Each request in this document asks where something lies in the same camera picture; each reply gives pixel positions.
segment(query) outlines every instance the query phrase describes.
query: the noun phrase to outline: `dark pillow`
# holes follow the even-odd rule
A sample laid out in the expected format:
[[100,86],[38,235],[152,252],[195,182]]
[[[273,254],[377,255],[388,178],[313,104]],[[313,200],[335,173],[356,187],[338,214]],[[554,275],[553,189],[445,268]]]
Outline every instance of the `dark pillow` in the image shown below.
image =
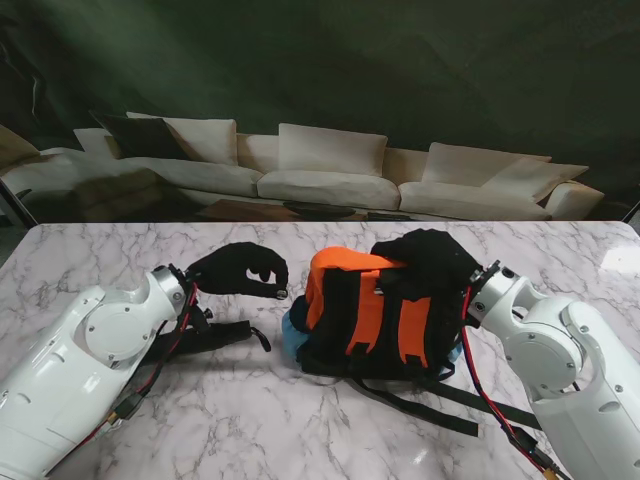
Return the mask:
[[89,112],[116,141],[122,158],[151,157],[189,160],[161,118],[127,118]]

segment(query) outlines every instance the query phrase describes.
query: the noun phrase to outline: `coffee table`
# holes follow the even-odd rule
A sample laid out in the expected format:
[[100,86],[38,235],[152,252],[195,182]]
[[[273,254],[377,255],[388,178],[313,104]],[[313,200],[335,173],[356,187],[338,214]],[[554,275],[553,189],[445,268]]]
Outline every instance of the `coffee table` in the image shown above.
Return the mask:
[[[366,215],[355,213],[340,218],[341,222],[363,222]],[[304,222],[319,221],[321,218],[306,218],[282,205],[241,202],[238,200],[218,200],[194,215],[196,222]]]

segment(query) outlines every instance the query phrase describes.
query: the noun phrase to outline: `backpack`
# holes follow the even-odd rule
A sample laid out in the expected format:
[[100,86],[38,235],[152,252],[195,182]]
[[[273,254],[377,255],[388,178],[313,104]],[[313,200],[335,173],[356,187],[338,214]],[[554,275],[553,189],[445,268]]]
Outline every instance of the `backpack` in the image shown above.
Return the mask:
[[[459,292],[439,293],[415,302],[379,288],[381,272],[405,267],[345,247],[318,252],[304,295],[289,312],[291,325],[306,334],[296,351],[306,373],[352,379],[373,398],[430,423],[478,436],[478,425],[426,405],[368,387],[363,379],[406,380],[438,396],[489,412],[482,399],[442,380],[455,373],[463,327]],[[504,415],[540,429],[535,416],[507,405]]]

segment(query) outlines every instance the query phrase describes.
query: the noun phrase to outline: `pillow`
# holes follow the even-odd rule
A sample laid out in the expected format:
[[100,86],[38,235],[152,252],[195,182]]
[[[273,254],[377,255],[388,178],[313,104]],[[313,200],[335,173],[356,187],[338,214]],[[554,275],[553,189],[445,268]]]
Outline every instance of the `pillow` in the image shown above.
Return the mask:
[[127,117],[162,118],[178,144],[194,162],[238,164],[235,120],[166,118],[134,112],[127,112]]
[[104,128],[76,128],[73,133],[85,152],[97,157],[122,158],[118,143]]
[[558,185],[577,177],[588,169],[589,167],[582,165],[559,165],[521,158],[501,170],[482,188],[521,198],[533,198],[533,201],[538,203]]
[[127,118],[89,112],[113,136],[121,158],[152,157],[189,160],[161,118]]
[[40,156],[36,147],[20,135],[0,125],[0,168],[34,156]]
[[281,170],[382,176],[387,137],[281,123]]
[[429,161],[424,169],[422,181],[481,187],[502,169],[521,158],[540,162],[551,160],[551,157],[434,142],[429,147]]

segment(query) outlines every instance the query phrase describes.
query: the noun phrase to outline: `red cable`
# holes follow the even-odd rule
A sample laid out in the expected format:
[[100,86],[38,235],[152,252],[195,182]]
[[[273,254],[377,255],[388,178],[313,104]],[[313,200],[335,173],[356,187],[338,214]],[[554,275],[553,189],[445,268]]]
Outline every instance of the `red cable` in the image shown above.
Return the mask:
[[[191,298],[189,298],[190,307],[193,306],[197,293],[198,293],[198,285],[196,285],[196,283],[194,282],[193,293],[191,294]],[[178,346],[178,344],[180,343],[180,339],[182,338],[182,333],[185,331],[185,329],[187,328],[187,325],[189,324],[189,316],[190,316],[190,312],[187,311],[187,313],[184,315],[184,319],[182,320],[182,325],[180,325],[180,336],[177,338],[176,342],[169,349],[169,353],[173,352]],[[138,388],[138,390],[136,390],[136,393],[140,393],[142,390],[144,390],[149,386],[149,384],[153,381],[153,377],[155,376],[156,371],[158,370],[159,367],[160,367],[160,363],[156,364],[156,368],[153,369],[153,372],[151,373],[147,381],[144,383],[144,385],[142,385],[140,388]]]
[[[191,298],[189,298],[189,306],[193,306],[193,303],[196,299],[196,294],[198,293],[198,285],[196,285],[196,283],[193,283],[193,293],[191,294]],[[189,314],[190,312],[187,311],[187,313],[184,316],[184,319],[182,321],[182,325],[180,326],[180,334],[182,335],[182,333],[184,332],[184,330],[187,328],[187,325],[189,324]],[[173,352],[175,350],[175,348],[178,346],[178,343],[180,343],[180,338],[178,337],[178,339],[176,340],[176,343],[173,344],[173,346],[171,347],[171,349],[169,350],[169,353]],[[158,365],[156,365],[156,368],[153,370],[153,373],[151,374],[151,376],[149,377],[149,379],[146,381],[146,383],[140,387],[137,390],[137,393],[140,393],[144,388],[146,388],[149,383],[152,381],[156,371],[158,369]],[[86,445],[87,442],[89,442],[89,440],[91,440],[93,437],[96,436],[96,434],[100,431],[100,429],[104,426],[105,423],[107,423],[108,419],[105,420],[104,422],[102,422],[100,425],[98,425],[96,428],[93,429],[93,431],[87,435],[85,437],[84,440],[82,440],[82,442],[80,442],[74,449],[73,451],[77,450],[78,448],[82,447],[83,445]]]
[[[462,320],[463,322],[467,319],[467,310],[469,309],[469,302],[471,301],[471,287],[467,287],[467,293],[465,295],[464,298],[464,303],[462,304]],[[487,395],[487,393],[484,391],[484,389],[482,388],[481,384],[480,384],[480,379],[478,378],[478,372],[476,371],[476,366],[473,362],[473,356],[471,355],[471,347],[469,345],[469,338],[467,337],[467,331],[465,329],[466,325],[463,323],[462,324],[462,343],[464,346],[464,354],[467,357],[467,360],[469,361],[468,366],[469,366],[469,373],[471,374],[471,378],[473,379],[473,383],[474,385],[476,385],[478,388],[478,393],[480,394],[480,396],[482,396],[482,398],[484,399],[484,401],[487,403],[487,405],[489,405],[489,408],[491,408],[491,410],[493,410],[493,412],[500,418],[500,420],[502,420],[504,422],[504,425],[507,427],[507,429],[509,430],[509,433],[515,438],[515,432],[513,431],[513,428],[511,428],[511,424],[507,421],[507,419],[505,418],[505,416],[502,414],[502,412],[500,411],[500,409],[493,403],[493,401],[489,398],[489,396]],[[534,467],[536,467],[540,472],[544,472],[544,468],[542,468],[540,465],[538,465],[533,458],[531,458],[531,456],[521,447],[516,447],[518,449],[518,451],[520,453],[522,453],[522,455],[524,455],[527,460],[529,460]]]

